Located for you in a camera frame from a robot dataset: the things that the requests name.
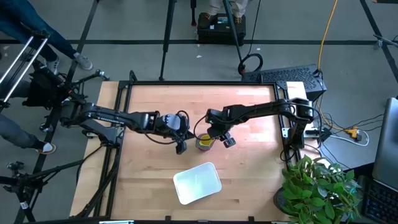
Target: robotic arm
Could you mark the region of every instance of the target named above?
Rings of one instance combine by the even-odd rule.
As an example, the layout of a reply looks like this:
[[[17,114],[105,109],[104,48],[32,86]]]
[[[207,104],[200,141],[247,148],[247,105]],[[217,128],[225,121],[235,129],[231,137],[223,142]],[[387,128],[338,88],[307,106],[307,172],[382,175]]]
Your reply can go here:
[[[96,119],[117,124],[118,127],[104,127],[95,121]],[[193,134],[189,131],[188,119],[184,115],[160,116],[158,111],[125,113],[96,106],[93,103],[64,102],[60,122],[66,127],[79,125],[86,131],[98,135],[102,143],[112,146],[118,146],[118,137],[123,133],[125,126],[137,133],[163,136],[172,139],[170,143],[177,143],[178,155],[187,149],[185,140],[193,138]]]
[[[282,115],[294,122],[294,126],[289,129],[288,144],[294,148],[303,148],[303,133],[306,125],[313,121],[313,109],[311,101],[300,98],[253,106],[225,106],[222,111],[208,109],[205,121],[211,124],[211,127],[207,129],[207,133],[211,138],[223,141],[225,147],[231,147],[236,144],[229,134],[234,125],[245,123],[251,118],[271,115]]]

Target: plant pot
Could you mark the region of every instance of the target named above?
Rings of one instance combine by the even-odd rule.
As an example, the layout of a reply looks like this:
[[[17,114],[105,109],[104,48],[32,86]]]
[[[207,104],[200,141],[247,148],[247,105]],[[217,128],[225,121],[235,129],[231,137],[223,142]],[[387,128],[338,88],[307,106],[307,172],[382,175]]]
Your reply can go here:
[[[278,191],[275,193],[274,195],[274,205],[283,213],[288,214],[288,215],[292,215],[289,214],[288,212],[286,212],[283,207],[285,207],[287,205],[287,201],[286,198],[284,197],[284,189],[281,187],[280,189],[278,189]]]

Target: gray floor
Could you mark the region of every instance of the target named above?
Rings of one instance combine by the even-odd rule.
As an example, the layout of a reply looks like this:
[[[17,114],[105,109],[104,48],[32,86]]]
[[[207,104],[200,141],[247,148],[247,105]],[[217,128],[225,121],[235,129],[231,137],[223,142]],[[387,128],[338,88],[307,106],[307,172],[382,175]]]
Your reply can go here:
[[[92,0],[31,0],[38,13],[68,40],[78,40],[83,32]],[[206,1],[198,1],[197,13],[206,10]],[[373,4],[369,8],[383,36],[398,35],[398,5]],[[255,33],[256,40],[320,40],[333,5],[332,1],[278,0],[263,1]],[[257,0],[247,8],[247,28],[251,35]],[[164,0],[103,0],[98,5],[88,33],[88,40],[160,40],[164,36],[167,1]],[[373,30],[359,1],[340,1],[332,20],[328,40],[375,40]],[[172,39],[195,39],[195,28],[190,26],[189,1],[181,0],[175,9]],[[0,39],[10,39],[0,34]],[[5,70],[22,45],[1,45],[3,59],[0,70]],[[245,55],[249,46],[241,49]],[[398,59],[398,49],[388,46]],[[264,57],[263,69],[291,67],[317,63],[317,45],[254,45],[253,51]],[[371,45],[327,45],[322,57],[322,70],[328,91],[322,101],[324,112],[342,126],[381,114],[388,97],[395,97],[397,81],[383,51]],[[112,80],[126,80],[133,69],[140,80],[157,80],[162,60],[161,45],[85,45],[87,55],[95,68],[104,70]],[[61,72],[67,73],[70,59],[62,59]],[[224,45],[171,45],[165,66],[167,80],[239,80],[236,49]],[[248,62],[248,70],[256,65]],[[91,74],[76,70],[75,78]],[[101,81],[86,85],[89,100],[95,102]],[[49,112],[42,108],[26,108],[13,99],[12,106],[3,113],[15,119],[25,130],[43,139],[39,124]],[[374,161],[379,130],[370,131],[368,147],[359,147],[336,139],[325,143],[336,158],[354,167]],[[86,138],[80,129],[57,128],[53,142],[56,154],[48,156],[44,169],[83,157]],[[9,176],[7,162],[22,161],[24,172],[32,172],[37,153],[19,149],[0,141],[0,175]],[[66,218],[75,192],[76,169],[68,169],[56,176],[45,187],[34,209],[38,220]],[[11,223],[18,209],[15,195],[0,190],[0,217],[2,223]]]

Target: sneaker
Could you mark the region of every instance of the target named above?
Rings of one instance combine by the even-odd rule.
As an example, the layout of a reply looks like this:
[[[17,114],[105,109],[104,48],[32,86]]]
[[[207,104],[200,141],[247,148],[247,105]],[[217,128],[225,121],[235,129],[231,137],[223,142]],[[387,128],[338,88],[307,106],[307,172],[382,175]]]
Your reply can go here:
[[[82,56],[78,52],[76,52],[73,56],[75,56],[76,62],[80,65],[80,67],[84,70],[91,70],[93,69],[93,64],[91,61],[88,60],[87,57]]]
[[[35,150],[40,154],[48,155],[54,153],[55,150],[57,150],[57,147],[54,144],[46,142],[43,149],[35,149]]]
[[[45,64],[45,66],[47,66],[48,69],[50,69],[50,71],[52,73],[54,73],[54,75],[57,75],[58,74],[58,65],[60,64],[60,57],[57,57],[57,59],[53,62],[45,61],[44,64]]]
[[[207,29],[210,24],[213,23],[214,19],[216,19],[216,15],[212,16],[209,13],[203,13],[199,16],[199,28]]]
[[[243,32],[243,20],[242,17],[235,17],[234,16],[234,23],[236,28],[236,33],[240,34]]]

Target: white plastic container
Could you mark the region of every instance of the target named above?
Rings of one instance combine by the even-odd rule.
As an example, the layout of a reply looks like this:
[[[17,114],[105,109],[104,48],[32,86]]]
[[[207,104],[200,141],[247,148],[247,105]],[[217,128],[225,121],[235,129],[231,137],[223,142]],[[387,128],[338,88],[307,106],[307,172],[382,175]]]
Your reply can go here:
[[[217,193],[222,188],[216,167],[211,162],[179,172],[174,175],[173,181],[183,205]]]

